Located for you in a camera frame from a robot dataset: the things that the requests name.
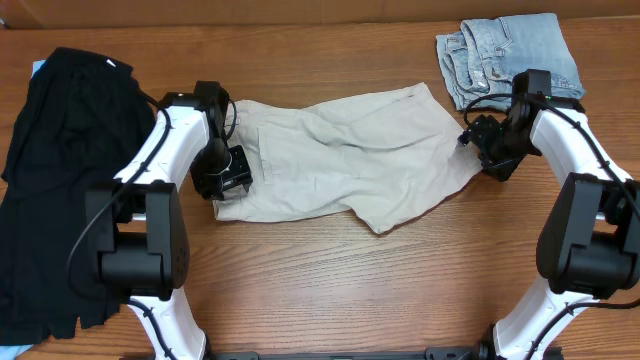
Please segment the beige khaki shorts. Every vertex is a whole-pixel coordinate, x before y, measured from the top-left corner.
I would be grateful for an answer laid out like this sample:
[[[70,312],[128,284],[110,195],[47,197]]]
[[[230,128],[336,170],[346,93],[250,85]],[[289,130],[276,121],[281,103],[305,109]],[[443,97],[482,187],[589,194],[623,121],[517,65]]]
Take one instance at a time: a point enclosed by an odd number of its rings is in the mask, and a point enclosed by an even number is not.
[[[253,183],[217,201],[219,221],[285,222],[352,210],[381,234],[462,190],[480,171],[456,120],[424,83],[303,109],[237,102],[232,141]]]

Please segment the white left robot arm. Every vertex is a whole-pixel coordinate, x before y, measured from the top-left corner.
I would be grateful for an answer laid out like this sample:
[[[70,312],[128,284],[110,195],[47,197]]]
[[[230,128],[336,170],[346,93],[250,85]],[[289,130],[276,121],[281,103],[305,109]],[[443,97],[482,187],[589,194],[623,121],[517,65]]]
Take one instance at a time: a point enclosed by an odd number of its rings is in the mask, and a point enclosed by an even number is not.
[[[157,102],[156,124],[113,179],[86,193],[94,281],[134,311],[157,359],[211,359],[208,336],[191,312],[184,284],[190,250],[179,190],[190,177],[205,200],[248,193],[253,182],[244,149],[229,143],[237,108],[215,81]]]

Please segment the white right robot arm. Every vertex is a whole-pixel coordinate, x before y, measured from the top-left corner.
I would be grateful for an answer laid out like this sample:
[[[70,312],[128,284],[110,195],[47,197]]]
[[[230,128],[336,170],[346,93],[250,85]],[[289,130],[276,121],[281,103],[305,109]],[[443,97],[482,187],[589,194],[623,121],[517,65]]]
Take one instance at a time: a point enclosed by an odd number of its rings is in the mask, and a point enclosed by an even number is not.
[[[639,183],[608,156],[575,98],[555,96],[548,71],[513,79],[502,121],[480,115],[458,141],[504,182],[528,155],[543,157],[561,191],[539,235],[538,276],[516,307],[458,359],[560,359],[554,339],[589,308],[633,309],[610,297],[639,281]]]

